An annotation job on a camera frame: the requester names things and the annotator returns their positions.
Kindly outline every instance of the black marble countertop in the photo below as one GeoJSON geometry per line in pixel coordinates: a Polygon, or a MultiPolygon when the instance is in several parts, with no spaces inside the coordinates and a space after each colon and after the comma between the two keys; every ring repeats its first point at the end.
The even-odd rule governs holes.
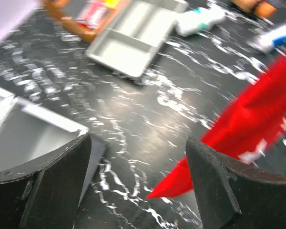
{"type": "MultiPolygon", "coordinates": [[[[191,1],[190,6],[206,6],[191,1]]],[[[0,86],[88,126],[110,143],[80,207],[76,229],[198,229],[194,193],[146,200],[223,108],[285,47],[255,53],[245,41],[263,28],[227,9],[211,32],[167,39],[142,82],[89,61],[87,44],[37,11],[0,46],[0,86]]],[[[273,23],[286,19],[286,3],[273,23]]],[[[286,147],[257,166],[286,175],[286,147]]]]}

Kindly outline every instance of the red fabric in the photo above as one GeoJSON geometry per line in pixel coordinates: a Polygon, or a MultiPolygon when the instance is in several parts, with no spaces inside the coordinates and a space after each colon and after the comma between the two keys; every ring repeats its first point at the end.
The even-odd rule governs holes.
{"type": "MultiPolygon", "coordinates": [[[[286,57],[247,87],[201,139],[215,150],[250,163],[286,131],[286,57]]],[[[176,197],[193,189],[186,158],[148,198],[176,197]]]]}

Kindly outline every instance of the plastic bottle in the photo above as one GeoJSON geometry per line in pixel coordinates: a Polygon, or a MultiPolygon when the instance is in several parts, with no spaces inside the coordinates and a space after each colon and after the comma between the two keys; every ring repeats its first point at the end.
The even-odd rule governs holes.
{"type": "Polygon", "coordinates": [[[225,20],[225,11],[214,5],[210,9],[197,8],[179,15],[176,23],[176,32],[183,37],[198,33],[200,31],[209,31],[215,25],[225,20]]]}
{"type": "Polygon", "coordinates": [[[253,37],[247,43],[265,54],[271,52],[275,47],[286,44],[286,23],[278,25],[269,32],[253,37]]]}

